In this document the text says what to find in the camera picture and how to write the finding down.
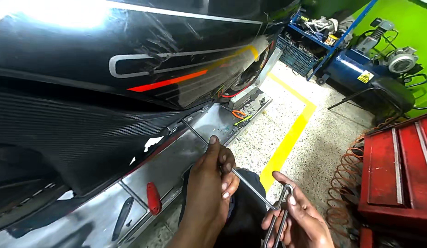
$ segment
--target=hand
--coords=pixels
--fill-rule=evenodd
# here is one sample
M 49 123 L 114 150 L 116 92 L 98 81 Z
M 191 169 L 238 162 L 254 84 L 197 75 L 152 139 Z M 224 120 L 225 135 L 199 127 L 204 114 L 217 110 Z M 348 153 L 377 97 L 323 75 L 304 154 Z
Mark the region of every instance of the hand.
M 319 212 L 310 204 L 299 187 L 289 178 L 278 171 L 272 173 L 280 183 L 293 186 L 293 195 L 288 198 L 288 218 L 284 226 L 281 240 L 289 248 L 334 248 L 330 230 Z M 275 223 L 275 235 L 279 230 L 284 211 L 270 210 L 262 221 L 262 229 L 267 230 L 273 216 L 278 216 Z M 268 246 L 272 247 L 275 237 L 272 235 Z
M 233 168 L 236 168 L 235 157 L 232 151 L 225 146 L 220 146 L 220 153 L 218 154 L 218 162 L 221 166 L 221 193 L 223 198 L 231 197 L 239 186 L 239 177 L 235 173 L 230 173 Z
M 186 207 L 179 228 L 180 236 L 189 239 L 188 235 L 196 235 L 198 238 L 190 240 L 197 240 L 197 245 L 203 247 L 215 244 L 218 234 L 226 223 L 229 210 L 230 196 L 224 197 L 224 194 L 226 191 L 229 194 L 234 193 L 238 187 L 236 180 L 227 175 L 232 169 L 232 164 L 234 164 L 232 152 L 221 146 L 216 136 L 210 137 L 206 153 L 195 163 L 189 174 Z M 221 187 L 223 183 L 228 185 L 224 190 Z

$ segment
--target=orange stripe decal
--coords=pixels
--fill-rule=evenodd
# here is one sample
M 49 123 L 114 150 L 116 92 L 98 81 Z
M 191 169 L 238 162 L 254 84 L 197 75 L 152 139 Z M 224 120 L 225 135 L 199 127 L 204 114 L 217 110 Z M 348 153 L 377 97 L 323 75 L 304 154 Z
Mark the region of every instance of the orange stripe decal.
M 155 83 L 151 83 L 151 84 L 147 84 L 147 85 L 129 88 L 128 90 L 132 90 L 132 91 L 136 91 L 136 92 L 143 92 L 143 91 L 147 91 L 147 90 L 152 90 L 152 89 L 160 88 L 160 87 L 170 85 L 173 83 L 178 83 L 178 82 L 182 82 L 184 80 L 192 79 L 192 78 L 204 75 L 204 74 L 206 74 L 206 72 L 207 72 L 207 70 L 202 70 L 199 72 L 184 75 L 184 76 L 177 77 L 174 79 L 169 79 L 169 80 L 165 80 L 165 81 L 161 81 L 161 82 L 155 82 Z

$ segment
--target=yellow floor line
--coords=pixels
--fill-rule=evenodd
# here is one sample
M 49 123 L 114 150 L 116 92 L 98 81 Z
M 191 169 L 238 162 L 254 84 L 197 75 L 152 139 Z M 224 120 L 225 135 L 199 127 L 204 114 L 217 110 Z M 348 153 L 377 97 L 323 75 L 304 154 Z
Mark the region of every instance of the yellow floor line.
M 268 192 L 271 185 L 275 182 L 275 179 L 272 177 L 271 172 L 274 170 L 281 170 L 285 161 L 287 160 L 288 155 L 294 147 L 294 144 L 298 140 L 302 131 L 304 131 L 305 126 L 310 120 L 311 115 L 313 115 L 314 110 L 316 110 L 316 105 L 311 103 L 308 99 L 301 96 L 297 91 L 288 86 L 282 80 L 280 80 L 277 76 L 273 75 L 271 72 L 268 73 L 268 76 L 279 83 L 282 87 L 284 87 L 287 91 L 292 93 L 295 97 L 297 97 L 301 102 L 305 104 L 305 108 L 299 117 L 294 121 L 293 126 L 288 131 L 287 135 L 285 135 L 279 147 L 276 149 L 273 156 L 268 161 L 265 168 L 262 170 L 261 175 L 259 177 L 262 186 L 264 186 L 265 191 Z

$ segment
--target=terrazzo floor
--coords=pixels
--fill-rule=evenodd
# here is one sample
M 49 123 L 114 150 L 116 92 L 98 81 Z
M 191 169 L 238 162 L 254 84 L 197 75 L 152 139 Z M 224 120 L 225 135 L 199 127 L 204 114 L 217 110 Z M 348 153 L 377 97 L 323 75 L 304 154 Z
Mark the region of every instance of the terrazzo floor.
M 307 82 L 280 61 L 271 73 L 316 105 L 280 171 L 299 185 L 324 216 L 327 189 L 340 156 L 355 138 L 370 128 L 373 115 L 352 104 L 342 104 L 328 111 L 327 107 L 340 101 L 343 96 L 328 85 L 318 86 L 313 79 Z M 260 89 L 273 98 L 273 102 L 229 145 L 237 166 L 258 174 L 305 107 L 303 102 L 270 77 L 266 78 Z M 275 202 L 280 191 L 280 184 L 275 182 L 267 193 L 267 199 Z M 166 246 L 177 230 L 180 211 L 181 200 L 175 200 L 130 248 Z

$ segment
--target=red wire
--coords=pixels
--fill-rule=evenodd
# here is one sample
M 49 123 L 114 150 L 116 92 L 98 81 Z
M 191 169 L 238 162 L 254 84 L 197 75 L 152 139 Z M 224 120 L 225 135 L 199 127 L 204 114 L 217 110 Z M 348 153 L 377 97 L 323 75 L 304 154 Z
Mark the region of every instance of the red wire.
M 243 90 L 247 89 L 247 87 L 249 87 L 250 85 L 247 85 L 246 87 L 244 87 L 242 90 L 240 90 L 238 93 L 230 95 L 230 96 L 226 96 L 226 95 L 221 95 L 224 98 L 232 98 L 234 96 L 236 96 L 237 94 L 241 93 Z

